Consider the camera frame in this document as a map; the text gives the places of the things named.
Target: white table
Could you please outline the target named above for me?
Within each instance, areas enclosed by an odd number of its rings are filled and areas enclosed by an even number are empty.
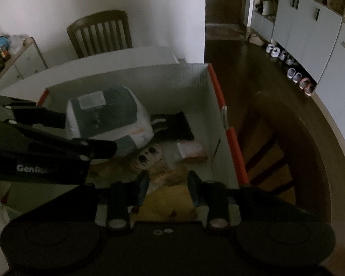
[[[85,76],[120,69],[179,63],[169,47],[139,47],[89,56],[47,69],[4,90],[0,95],[37,102],[46,88]]]

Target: doll face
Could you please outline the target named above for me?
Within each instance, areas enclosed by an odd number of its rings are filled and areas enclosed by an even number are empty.
[[[138,170],[148,170],[162,158],[161,146],[153,144],[142,150],[133,161],[132,165]]]

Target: storage box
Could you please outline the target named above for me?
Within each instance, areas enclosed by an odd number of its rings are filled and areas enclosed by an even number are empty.
[[[229,188],[248,182],[235,132],[228,127],[225,100],[210,64],[156,65],[87,76],[49,87],[39,105],[65,113],[70,98],[113,86],[129,88],[149,114],[184,112],[195,139],[203,143],[208,156],[204,163],[184,165],[202,180],[220,181]],[[63,130],[41,128],[65,137]],[[175,146],[174,142],[162,143],[172,169]]]

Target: wooden chair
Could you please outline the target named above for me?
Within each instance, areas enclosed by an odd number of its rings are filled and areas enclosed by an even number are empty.
[[[330,220],[323,160],[308,129],[286,104],[258,93],[247,109],[238,143],[252,185]]]
[[[122,10],[102,11],[82,17],[66,31],[79,58],[133,47],[128,16]]]

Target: cabinet handle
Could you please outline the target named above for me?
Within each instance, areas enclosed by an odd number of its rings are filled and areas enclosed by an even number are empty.
[[[318,22],[319,12],[320,12],[320,9],[317,10],[316,22]]]

